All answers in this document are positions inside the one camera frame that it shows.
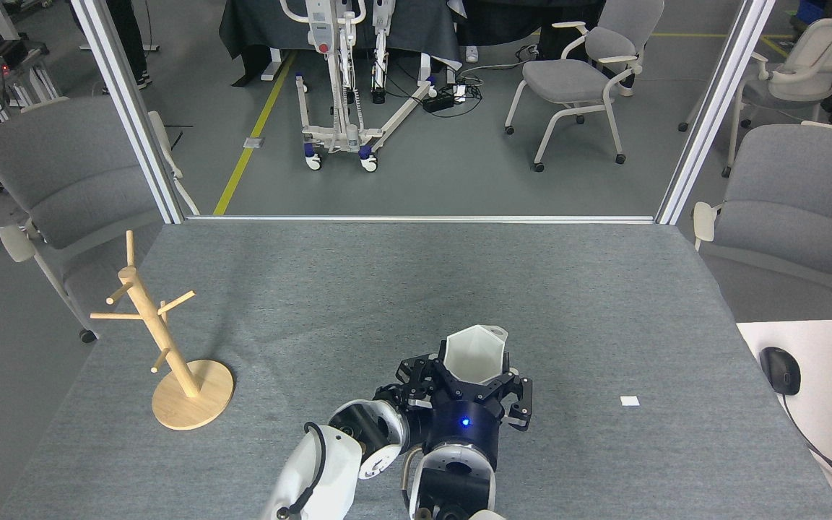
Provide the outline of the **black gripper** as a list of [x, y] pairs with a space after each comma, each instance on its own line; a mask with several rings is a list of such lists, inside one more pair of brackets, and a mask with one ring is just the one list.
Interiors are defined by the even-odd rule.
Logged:
[[374, 392], [394, 409], [402, 426], [402, 441], [425, 441], [430, 432], [430, 408], [410, 405], [402, 387], [436, 387], [437, 356], [432, 353], [403, 360], [396, 370], [399, 383], [390, 383]]
[[435, 395], [423, 452], [443, 443], [471, 445], [492, 467], [498, 465], [500, 425], [504, 420], [518, 431], [528, 431], [534, 405], [534, 382], [512, 373], [488, 383], [488, 399], [476, 402], [475, 385], [460, 381], [442, 361], [435, 361]]

